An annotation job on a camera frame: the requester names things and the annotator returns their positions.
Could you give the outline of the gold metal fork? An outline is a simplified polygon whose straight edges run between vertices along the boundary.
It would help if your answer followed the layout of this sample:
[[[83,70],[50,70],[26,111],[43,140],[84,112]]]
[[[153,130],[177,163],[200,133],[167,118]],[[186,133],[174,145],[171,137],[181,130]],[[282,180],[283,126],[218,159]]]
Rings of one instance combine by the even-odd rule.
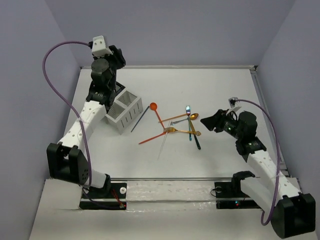
[[[192,131],[187,131],[187,130],[178,130],[174,127],[167,127],[163,129],[164,132],[166,133],[186,133],[186,134],[192,134]]]

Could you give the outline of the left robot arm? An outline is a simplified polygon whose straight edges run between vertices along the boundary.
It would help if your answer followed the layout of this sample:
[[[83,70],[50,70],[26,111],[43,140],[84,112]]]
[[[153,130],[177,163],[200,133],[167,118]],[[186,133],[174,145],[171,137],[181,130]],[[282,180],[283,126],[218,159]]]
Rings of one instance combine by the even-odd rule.
[[[117,90],[117,71],[126,65],[121,49],[110,45],[92,51],[91,83],[81,112],[74,111],[76,120],[67,133],[46,149],[50,177],[92,188],[104,198],[111,191],[111,177],[92,169],[88,141],[96,125],[112,107]]]

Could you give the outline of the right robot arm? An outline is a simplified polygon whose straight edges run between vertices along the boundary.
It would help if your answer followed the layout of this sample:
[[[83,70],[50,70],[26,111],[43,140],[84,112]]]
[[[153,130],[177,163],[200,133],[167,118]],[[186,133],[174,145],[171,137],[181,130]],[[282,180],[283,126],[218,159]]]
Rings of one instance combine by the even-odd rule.
[[[217,198],[249,197],[268,214],[271,226],[281,239],[315,231],[316,201],[302,193],[277,169],[265,145],[256,136],[257,117],[243,111],[233,118],[227,110],[218,110],[201,123],[216,133],[235,138],[238,154],[253,169],[233,174],[229,182],[216,182]]]

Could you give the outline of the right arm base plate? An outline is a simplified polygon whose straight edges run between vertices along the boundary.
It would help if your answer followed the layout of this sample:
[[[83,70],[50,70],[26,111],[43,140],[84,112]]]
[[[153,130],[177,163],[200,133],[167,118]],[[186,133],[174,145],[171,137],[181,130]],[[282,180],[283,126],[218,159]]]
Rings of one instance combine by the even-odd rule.
[[[231,182],[215,182],[211,194],[216,199],[216,208],[218,210],[260,209],[257,203],[249,196],[243,192],[234,191]]]

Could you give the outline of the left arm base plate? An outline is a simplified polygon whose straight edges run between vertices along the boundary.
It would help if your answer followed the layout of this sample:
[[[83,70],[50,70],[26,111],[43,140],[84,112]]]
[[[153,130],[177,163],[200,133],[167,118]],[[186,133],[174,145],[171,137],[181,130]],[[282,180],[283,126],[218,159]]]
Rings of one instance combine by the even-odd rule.
[[[99,192],[93,187],[81,193],[81,210],[124,211],[127,209],[127,182],[112,181],[109,192]]]

